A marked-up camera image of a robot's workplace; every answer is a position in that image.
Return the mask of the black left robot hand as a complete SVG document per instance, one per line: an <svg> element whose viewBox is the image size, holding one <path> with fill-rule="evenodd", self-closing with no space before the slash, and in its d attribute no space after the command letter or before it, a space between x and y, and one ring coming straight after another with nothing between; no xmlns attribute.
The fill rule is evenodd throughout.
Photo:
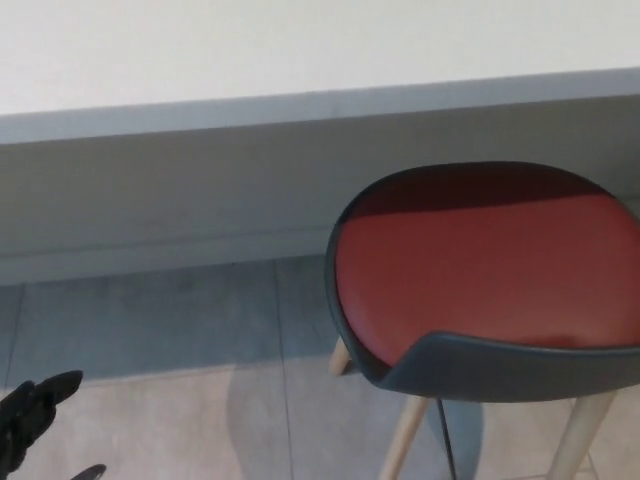
<svg viewBox="0 0 640 480"><path fill-rule="evenodd" d="M60 373L40 383L25 381L1 400L1 478L15 473L27 450L52 425L57 406L74 395L81 370Z"/></svg>

